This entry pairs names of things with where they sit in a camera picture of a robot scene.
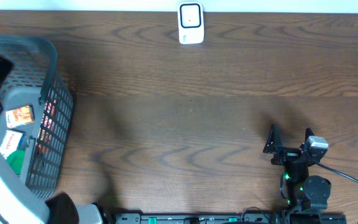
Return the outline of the green lid jar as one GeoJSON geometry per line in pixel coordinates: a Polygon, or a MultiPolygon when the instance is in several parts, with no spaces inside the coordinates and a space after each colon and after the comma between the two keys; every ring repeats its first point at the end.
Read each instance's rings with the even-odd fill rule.
{"type": "Polygon", "coordinates": [[[24,157],[25,157],[25,151],[16,150],[12,154],[10,154],[6,159],[6,162],[9,164],[11,169],[17,175],[21,174],[21,169],[22,169],[22,166],[23,166],[24,157]]]}

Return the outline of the white Panadol medicine box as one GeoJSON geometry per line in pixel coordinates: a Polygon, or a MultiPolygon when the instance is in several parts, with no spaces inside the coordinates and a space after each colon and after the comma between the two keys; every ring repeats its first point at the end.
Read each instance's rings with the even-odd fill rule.
{"type": "Polygon", "coordinates": [[[3,158],[7,159],[14,151],[19,149],[24,137],[25,133],[23,132],[7,130],[0,145],[0,153],[3,158]]]}

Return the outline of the red Top chocolate bar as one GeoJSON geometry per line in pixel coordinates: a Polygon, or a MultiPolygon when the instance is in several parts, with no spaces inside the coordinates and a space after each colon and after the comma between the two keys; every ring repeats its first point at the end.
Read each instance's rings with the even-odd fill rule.
{"type": "Polygon", "coordinates": [[[52,147],[59,147],[60,140],[57,133],[57,124],[54,120],[57,117],[58,99],[54,98],[51,102],[45,104],[45,114],[42,116],[41,127],[38,134],[38,142],[35,143],[37,154],[41,157],[47,157],[52,147]]]}

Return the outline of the orange juice carton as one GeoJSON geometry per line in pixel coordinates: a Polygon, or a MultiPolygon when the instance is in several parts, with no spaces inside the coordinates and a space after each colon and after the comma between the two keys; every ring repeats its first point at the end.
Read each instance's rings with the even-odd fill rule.
{"type": "Polygon", "coordinates": [[[35,122],[33,109],[30,105],[22,106],[5,112],[6,125],[9,129],[25,126],[35,122]]]}

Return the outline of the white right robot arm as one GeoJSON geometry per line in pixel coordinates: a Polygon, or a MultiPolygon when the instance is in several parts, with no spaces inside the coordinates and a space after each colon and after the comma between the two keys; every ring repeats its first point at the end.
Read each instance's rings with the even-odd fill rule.
{"type": "Polygon", "coordinates": [[[318,175],[310,175],[309,167],[316,165],[328,151],[325,138],[316,136],[310,128],[299,147],[285,147],[278,126],[271,125],[263,152],[272,154],[271,164],[283,166],[280,193],[288,208],[275,212],[271,223],[322,223],[322,211],[328,207],[331,182],[318,175]]]}

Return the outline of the white barcode scanner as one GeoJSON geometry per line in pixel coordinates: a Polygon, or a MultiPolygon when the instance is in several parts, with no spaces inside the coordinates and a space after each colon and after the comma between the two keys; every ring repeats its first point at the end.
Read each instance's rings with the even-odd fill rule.
{"type": "Polygon", "coordinates": [[[178,40],[182,45],[200,44],[204,41],[203,5],[197,1],[178,5],[178,40]]]}

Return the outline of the grey plastic mesh basket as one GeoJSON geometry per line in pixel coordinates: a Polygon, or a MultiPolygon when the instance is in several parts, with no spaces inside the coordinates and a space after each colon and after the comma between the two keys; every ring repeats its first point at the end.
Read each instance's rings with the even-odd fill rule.
{"type": "Polygon", "coordinates": [[[57,51],[52,43],[38,37],[0,34],[0,56],[13,63],[13,69],[0,88],[0,145],[6,131],[5,112],[30,105],[35,122],[14,128],[25,133],[20,150],[25,151],[18,178],[41,200],[56,189],[62,160],[70,132],[75,102],[57,69],[57,51]],[[41,120],[45,104],[58,99],[57,117],[59,147],[52,147],[47,157],[37,154],[41,120]]]}

